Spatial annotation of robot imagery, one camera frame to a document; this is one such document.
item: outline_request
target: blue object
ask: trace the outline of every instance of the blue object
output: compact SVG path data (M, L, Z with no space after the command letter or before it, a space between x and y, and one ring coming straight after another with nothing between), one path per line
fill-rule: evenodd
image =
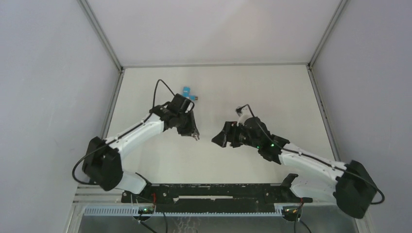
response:
M198 99L197 96L193 96L193 95L190 94L190 87L188 87L188 86L183 87L182 96L185 97L185 98L188 98L189 100L197 100Z

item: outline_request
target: white wall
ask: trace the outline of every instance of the white wall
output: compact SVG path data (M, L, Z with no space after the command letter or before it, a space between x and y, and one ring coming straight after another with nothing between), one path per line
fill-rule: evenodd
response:
M76 0L2 0L0 41L0 232L62 232L117 70Z
M342 158L362 162L386 195L370 207L378 233L411 231L411 10L351 1L314 67Z
M89 0L124 66L308 63L340 0Z

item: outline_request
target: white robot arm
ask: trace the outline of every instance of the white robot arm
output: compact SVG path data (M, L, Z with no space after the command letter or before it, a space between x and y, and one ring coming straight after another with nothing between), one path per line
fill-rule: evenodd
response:
M377 203L372 200L380 190L361 163L331 161L271 134L266 125L254 116L249 105L237 108L236 112L238 121L227 121L212 142L221 147L226 147L227 142L233 148L251 146L257 148L258 153L268 161L299 169L310 180L290 174L287 184L282 184L297 197L337 204L345 213L356 218L362 218L369 205Z
M181 136L198 140L193 107L191 100L176 94L171 102L154 107L144 120L124 132L104 140L93 138L87 148L83 172L105 191L116 188L139 194L146 180L136 173L123 171L121 162L140 144L173 127Z

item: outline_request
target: black cable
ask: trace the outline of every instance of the black cable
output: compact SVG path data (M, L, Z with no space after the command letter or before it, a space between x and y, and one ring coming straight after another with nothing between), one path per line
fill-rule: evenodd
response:
M175 95L175 94L172 92L172 90L170 89L170 87L167 86L167 84L166 84L163 80L161 80L161 79L157 80L156 86L154 87L154 92L153 92L152 109L155 107L156 92L157 92L157 86L159 85L159 82L162 82L162 83L168 88L168 90L172 93L173 96ZM121 139L122 137L128 135L131 131L137 129L137 128L140 127L142 124L144 124L144 123L152 116L152 114L153 114L153 113L149 113L149 115L143 120L143 122L141 122L140 124L136 125L135 127L131 128L131 129L129 129L129 130L126 131L124 134L120 135L120 136L119 136L119 139Z
M293 232L294 232L294 233L296 233L296 223L297 223L297 220L298 220L298 218L299 218L299 212L300 212L300 210L302 209L303 204L304 204L304 202L301 202L300 205L299 205L299 207L297 208L296 219L295 219L295 222L293 223Z
M331 164L329 164L329 163L327 163L327 162L325 162L325 161L322 161L322 160L320 160L320 159L318 159L318 158L316 158L316 157L313 157L313 156L311 156L311 155L308 155L308 154L305 154L305 153L301 153L301 152L297 152L297 151L294 151L294 150L289 150L289 149L283 148L283 147L281 147L280 145L278 145L274 140L272 140L272 139L270 138L269 135L266 134L265 130L264 130L264 129L262 128L262 126L259 124L258 120L256 120L255 114L253 114L252 109L250 108L250 105L249 105L249 104L246 104L245 106L248 106L248 107L249 107L250 114L252 114L252 117L255 119L256 124L257 124L257 125L259 126L259 128L262 130L263 134L272 142L272 144L276 145L276 146L277 146L278 148L280 148L281 150L284 150L284 151L287 151L287 152L291 152L291 153L296 153L296 154L299 154L299 155L302 155L302 156L311 158L311 159L316 160L316 161L318 161L319 163L322 163L322 164L324 164L324 165L326 165L326 166L328 166L328 167L331 167L331 168L333 168L333 169L337 169L337 170L339 170L339 171L342 171L342 172L344 172L344 173L350 174L350 175L352 175L352 176L355 176L355 177L361 179L362 181L364 181L364 182L367 183L368 185L372 186L372 187L381 195L381 197L382 197L382 199L381 199L380 201L372 202L371 205L378 205L378 204L381 204L381 203L383 203L383 202L385 201L385 195L383 194L383 192L382 192L375 184L367 181L365 178L363 178L363 177L361 177L361 176L359 176L359 175L357 175L357 174L355 174L355 173L353 173L353 172L344 170L344 169L339 168L339 167L335 167L335 166L333 166L333 165L331 165Z
M191 111L193 110L193 108L194 108L194 102L192 101L192 104L193 104L193 106L192 106L192 108L190 109Z
M143 198L143 197L140 197L140 196L138 196L138 195L135 195L135 196L136 196L136 202L137 202L137 198L140 198L140 199L143 199L143 200L148 201L149 203L153 204L153 205L156 207L156 209L159 209L159 211L163 214L163 217L164 217L164 219L165 219L166 233L168 233L168 222L167 222L167 218L166 218L165 212L163 212L163 211L156 205L156 203L154 203L153 201L151 201L151 200L149 200L149 199L146 199L146 198Z
M101 150L101 149L109 146L109 145L112 144L113 142L115 142L115 140L113 140L113 141L105 144L104 146L101 146L101 147L95 149L94 151L86 154L86 155L83 156L81 159L79 159L79 161L77 161L76 165L74 165L73 170L71 171L71 176L73 177L73 179L74 179L77 183L86 184L86 185L97 185L97 184L95 184L95 183L87 183L87 182L80 181L80 180L76 177L76 174L75 174L76 168L77 168L77 167L79 166L79 164L80 164L81 162L83 162L83 160L85 160L87 157L89 157L90 155L92 155L92 154L95 153L96 151Z
M312 233L312 231L309 229L309 227L306 225L306 223L304 223L302 220L300 220L299 222L301 222L306 227L306 229L309 231L309 233Z
M146 223L142 222L139 220L139 223L142 224L144 227L146 227L147 229L149 229L151 232L153 233L157 233L155 230L153 230L151 227L149 227Z
M157 92L157 86L159 85L159 82L162 82L162 83L168 88L168 90L172 93L173 96L175 95L175 94L173 93L173 91L170 89L170 87L169 87L163 80L161 80L161 79L157 80L156 86L154 87L152 108L155 107L156 92ZM133 127L132 129L130 129L130 130L128 130L127 132L125 132L125 133L123 133L122 135L120 135L120 136L118 137L118 139L121 139L122 137L128 135L131 131L133 131L133 130L137 129L138 127L140 127L140 126L141 126L142 124L144 124L151 116L152 116L152 113L149 113L149 115L143 120L143 122L139 123L138 125L136 125L136 126ZM79 180L74 173L75 173L77 167L79 166L79 164L80 164L81 162L83 162L83 160L85 160L87 157L89 157L89 156L91 156L92 154L94 154L96 151L101 150L101 149L109 146L110 144L114 143L115 141L116 141L116 140L113 140L113 141L111 141L111 142L109 142L109 143L107 143L107 144L105 144L105 145L103 145L103 146L95 149L94 151L86 154L86 155L83 156L79 161L77 161L76 165L74 165L73 170L71 171L71 176L73 177L73 179L74 179L77 183L80 183L80 184L97 185L97 184L95 184L95 183L87 183L87 182L83 182L83 181Z

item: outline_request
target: gray wall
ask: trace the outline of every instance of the gray wall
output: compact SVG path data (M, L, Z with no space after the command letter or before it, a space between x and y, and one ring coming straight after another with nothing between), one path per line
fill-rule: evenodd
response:
M411 12L410 0L351 1L314 67L342 159L386 194L370 207L379 233L411 228Z
M2 0L0 42L0 232L62 232L117 71L76 0Z

